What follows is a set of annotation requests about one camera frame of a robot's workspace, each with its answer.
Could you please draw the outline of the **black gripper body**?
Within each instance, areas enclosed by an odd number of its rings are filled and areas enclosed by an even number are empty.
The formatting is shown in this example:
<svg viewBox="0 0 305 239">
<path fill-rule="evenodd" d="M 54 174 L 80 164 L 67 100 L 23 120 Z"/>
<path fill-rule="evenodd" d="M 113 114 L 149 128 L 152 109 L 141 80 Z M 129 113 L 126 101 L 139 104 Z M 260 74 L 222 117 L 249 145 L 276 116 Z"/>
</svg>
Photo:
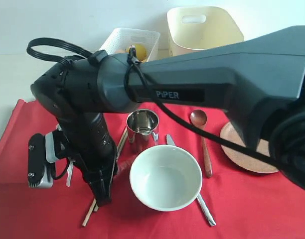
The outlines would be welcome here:
<svg viewBox="0 0 305 239">
<path fill-rule="evenodd" d="M 116 153 L 102 113 L 84 113 L 75 119 L 60 120 L 60 127 L 72 150 L 79 154 L 75 166 L 86 183 L 100 180 L 99 171 L 111 166 Z"/>
</svg>

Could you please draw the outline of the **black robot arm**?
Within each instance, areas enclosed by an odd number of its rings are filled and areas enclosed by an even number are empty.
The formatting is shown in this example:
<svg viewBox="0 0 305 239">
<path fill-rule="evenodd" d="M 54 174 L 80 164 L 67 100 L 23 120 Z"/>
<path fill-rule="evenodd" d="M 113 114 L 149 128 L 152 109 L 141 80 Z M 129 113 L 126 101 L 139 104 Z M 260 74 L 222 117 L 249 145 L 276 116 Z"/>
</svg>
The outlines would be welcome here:
<svg viewBox="0 0 305 239">
<path fill-rule="evenodd" d="M 30 41 L 27 53 L 53 62 L 30 89 L 59 124 L 29 140 L 31 188 L 51 187 L 54 163 L 66 159 L 97 204 L 109 203 L 117 148 L 103 114 L 154 102 L 186 129 L 276 167 L 305 190 L 305 25 L 147 63 L 133 50 L 92 53 L 55 38 Z M 167 103 L 222 109 L 244 145 L 190 125 Z"/>
</svg>

